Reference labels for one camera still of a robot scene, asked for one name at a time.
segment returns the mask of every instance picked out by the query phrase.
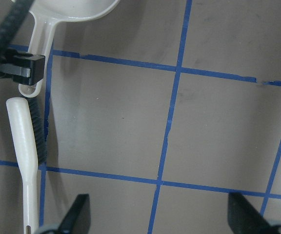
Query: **gray floor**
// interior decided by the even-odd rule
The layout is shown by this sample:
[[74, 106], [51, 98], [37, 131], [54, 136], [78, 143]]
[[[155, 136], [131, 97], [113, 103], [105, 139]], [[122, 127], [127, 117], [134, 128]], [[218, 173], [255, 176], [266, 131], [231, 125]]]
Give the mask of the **gray floor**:
[[[41, 224], [89, 193], [90, 234], [231, 234], [234, 190], [281, 222], [281, 0], [121, 0], [59, 25], [51, 58]], [[18, 95], [0, 80], [0, 233], [22, 233], [5, 108]]]

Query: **white ladle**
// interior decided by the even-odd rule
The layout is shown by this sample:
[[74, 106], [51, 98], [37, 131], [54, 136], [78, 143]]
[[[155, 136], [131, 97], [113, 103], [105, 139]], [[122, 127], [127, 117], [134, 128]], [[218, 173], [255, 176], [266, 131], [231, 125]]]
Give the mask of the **white ladle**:
[[[35, 25], [28, 52], [45, 55], [46, 64], [59, 22], [95, 20], [108, 14], [120, 0], [35, 0], [30, 9]], [[19, 91], [28, 98], [40, 93], [43, 80], [34, 87], [19, 84]]]

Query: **white utensil handle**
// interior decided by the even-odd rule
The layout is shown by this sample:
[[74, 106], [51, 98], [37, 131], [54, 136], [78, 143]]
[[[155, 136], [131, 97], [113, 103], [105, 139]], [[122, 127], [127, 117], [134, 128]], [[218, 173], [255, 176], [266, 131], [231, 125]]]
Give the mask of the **white utensil handle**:
[[23, 224], [33, 233], [39, 226], [37, 202], [38, 154], [28, 101], [13, 97], [6, 101], [18, 166], [23, 183]]
[[[55, 29], [59, 20], [32, 14], [35, 20], [32, 37], [28, 52], [34, 55], [45, 56], [44, 76], [46, 75], [47, 61], [51, 51]], [[43, 79], [34, 88], [19, 84], [18, 88], [22, 95], [28, 98], [36, 97], [42, 88]]]

